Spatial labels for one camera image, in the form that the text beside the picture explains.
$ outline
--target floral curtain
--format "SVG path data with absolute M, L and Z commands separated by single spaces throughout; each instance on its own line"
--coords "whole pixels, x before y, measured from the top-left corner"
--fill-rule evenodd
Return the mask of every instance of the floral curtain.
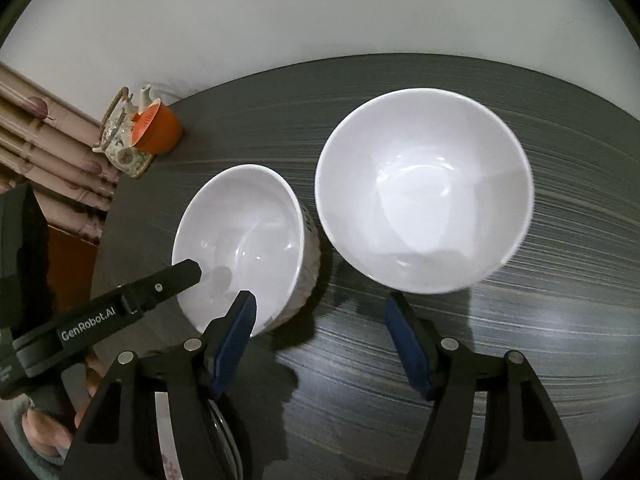
M 98 126 L 0 63 L 0 193 L 31 182 L 50 225 L 97 242 L 120 173 Z

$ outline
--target orange bowl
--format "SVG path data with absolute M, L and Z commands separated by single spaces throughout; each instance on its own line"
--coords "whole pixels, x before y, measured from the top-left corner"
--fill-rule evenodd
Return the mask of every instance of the orange bowl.
M 174 149 L 181 137 L 178 118 L 166 105 L 156 103 L 142 112 L 134 124 L 131 144 L 141 152 L 161 155 Z

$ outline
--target table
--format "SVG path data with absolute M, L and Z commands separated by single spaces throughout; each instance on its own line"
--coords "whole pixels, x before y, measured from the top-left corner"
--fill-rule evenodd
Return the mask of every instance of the table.
M 640 416 L 640 123 L 551 76 L 466 57 L 385 54 L 287 66 L 184 99 L 172 107 L 186 131 L 180 146 L 139 180 L 120 183 L 93 294 L 169 265 L 188 202 L 236 164 L 278 171 L 317 221 L 314 170 L 333 128 L 372 97 L 418 86 L 466 94 L 503 118 L 529 157 L 536 205 L 503 269 L 461 292 L 408 299 L 476 351 L 525 352 L 585 479 L 599 478 Z M 308 305 L 250 342 L 229 392 L 251 438 L 252 478 L 404 478 L 430 407 L 407 385 L 384 326 L 388 290 L 349 266 L 322 233 L 321 245 Z M 97 351 L 110 362 L 121 350 L 191 334 L 171 300 Z M 463 479 L 473 478 L 479 453 L 477 397 Z

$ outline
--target black robotic device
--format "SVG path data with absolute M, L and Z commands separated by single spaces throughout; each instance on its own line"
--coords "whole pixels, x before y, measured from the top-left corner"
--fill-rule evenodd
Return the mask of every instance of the black robotic device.
M 62 371 L 82 362 L 98 341 L 197 283 L 200 267 L 185 260 L 53 316 L 46 283 L 47 223 L 31 188 L 0 196 L 0 214 L 0 398 L 28 394 L 35 406 L 71 429 L 74 410 Z M 232 436 L 220 431 L 211 409 L 218 412 L 216 401 L 232 381 L 255 314 L 255 298 L 242 291 L 200 338 L 143 358 L 122 352 L 76 432 L 62 479 L 164 478 L 156 392 L 168 395 L 183 478 L 241 479 Z M 523 354 L 475 354 L 417 319 L 399 292 L 386 302 L 385 322 L 409 383 L 434 402 L 408 478 L 458 478 L 476 391 L 487 392 L 478 480 L 581 478 L 558 413 Z

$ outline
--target white bowl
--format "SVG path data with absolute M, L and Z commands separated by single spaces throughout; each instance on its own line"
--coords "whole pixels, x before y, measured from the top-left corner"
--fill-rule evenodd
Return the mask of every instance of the white bowl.
M 172 264 L 186 258 L 202 269 L 200 283 L 178 295 L 191 324 L 204 332 L 240 290 L 249 290 L 257 303 L 256 335 L 305 304 L 318 278 L 318 233 L 279 174 L 245 164 L 217 174 L 191 200 Z
M 349 114 L 316 169 L 329 240 L 377 282 L 421 294 L 505 264 L 533 212 L 529 161 L 509 127 L 453 92 L 411 88 Z

